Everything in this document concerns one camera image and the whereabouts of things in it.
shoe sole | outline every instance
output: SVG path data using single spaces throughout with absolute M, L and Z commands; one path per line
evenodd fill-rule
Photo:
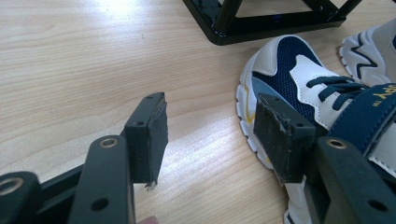
M 341 63 L 359 83 L 374 86 L 391 82 L 385 75 L 385 63 L 373 41 L 372 27 L 345 38 L 339 50 Z
M 262 144 L 254 134 L 254 121 L 248 121 L 248 99 L 249 95 L 252 97 L 252 95 L 249 94 L 249 91 L 253 90 L 253 87 L 251 86 L 251 83 L 248 83 L 248 80 L 251 79 L 250 71 L 252 70 L 256 57 L 257 53 L 250 58 L 239 79 L 240 83 L 236 91 L 236 113 L 241 119 L 239 124 L 244 136 L 247 138 L 247 144 L 249 145 L 250 150 L 256 154 L 259 161 L 261 161 L 265 167 L 274 170 L 274 166 L 265 153 Z M 306 206 L 306 199 L 304 196 L 304 183 L 305 182 L 303 181 L 301 184 L 286 184 L 290 201 L 289 209 L 283 216 L 285 224 L 311 223 L 308 208 Z
M 238 117 L 241 119 L 239 122 L 242 132 L 247 138 L 247 144 L 249 145 L 252 152 L 256 153 L 257 158 L 265 165 L 268 169 L 274 170 L 274 166 L 270 162 L 267 154 L 265 153 L 264 148 L 262 147 L 259 139 L 257 139 L 254 134 L 254 121 L 248 121 L 248 97 L 249 90 L 252 90 L 252 86 L 247 83 L 248 78 L 251 78 L 251 71 L 254 61 L 256 60 L 257 54 L 253 55 L 251 59 L 247 62 L 247 65 L 244 68 L 242 76 L 240 78 L 240 84 L 236 91 L 236 113 Z

navy blue strap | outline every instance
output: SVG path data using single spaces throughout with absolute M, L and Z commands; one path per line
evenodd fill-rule
M 328 136 L 345 139 L 367 155 L 395 119 L 396 83 L 374 86 L 346 107 Z

wood grain surface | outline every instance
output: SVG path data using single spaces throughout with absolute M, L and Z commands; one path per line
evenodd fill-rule
M 244 1 L 240 16 L 305 8 L 263 2 Z M 345 75 L 343 38 L 395 14 L 391 0 L 362 1 L 342 26 L 300 36 Z M 120 133 L 142 97 L 164 91 L 169 144 L 157 188 L 135 186 L 137 219 L 282 223 L 286 191 L 249 150 L 235 110 L 244 65 L 269 39 L 215 46 L 181 0 L 2 0 L 0 175 L 46 181 L 82 164 L 93 140 Z

black metal frame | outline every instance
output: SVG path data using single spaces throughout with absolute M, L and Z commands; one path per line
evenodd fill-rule
M 304 0 L 312 11 L 237 18 L 242 0 L 183 0 L 206 37 L 215 45 L 229 45 L 271 36 L 340 26 L 361 0 L 347 0 L 340 8 L 330 0 Z
M 133 184 L 157 183 L 167 144 L 165 110 L 163 93 L 146 97 L 120 135 L 95 140 L 85 164 L 41 185 L 29 172 L 0 176 L 0 224 L 135 223 Z M 323 137 L 284 101 L 259 95 L 254 132 L 281 184 L 306 177 L 313 223 L 396 220 L 389 188 L 395 183 L 387 186 L 354 146 Z
M 136 223 L 134 184 L 157 184 L 167 142 L 158 92 L 140 102 L 120 135 L 92 142 L 83 165 L 41 185 L 30 172 L 0 176 L 0 224 Z

shoelace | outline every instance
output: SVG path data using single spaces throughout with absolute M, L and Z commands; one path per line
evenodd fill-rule
M 306 87 L 312 88 L 319 84 L 325 84 L 327 86 L 318 95 L 321 102 L 325 101 L 327 97 L 335 92 L 340 93 L 332 105 L 332 109 L 337 111 L 341 109 L 341 106 L 343 106 L 347 100 L 354 99 L 369 88 L 360 83 L 356 83 L 351 77 L 317 77 L 308 81 Z

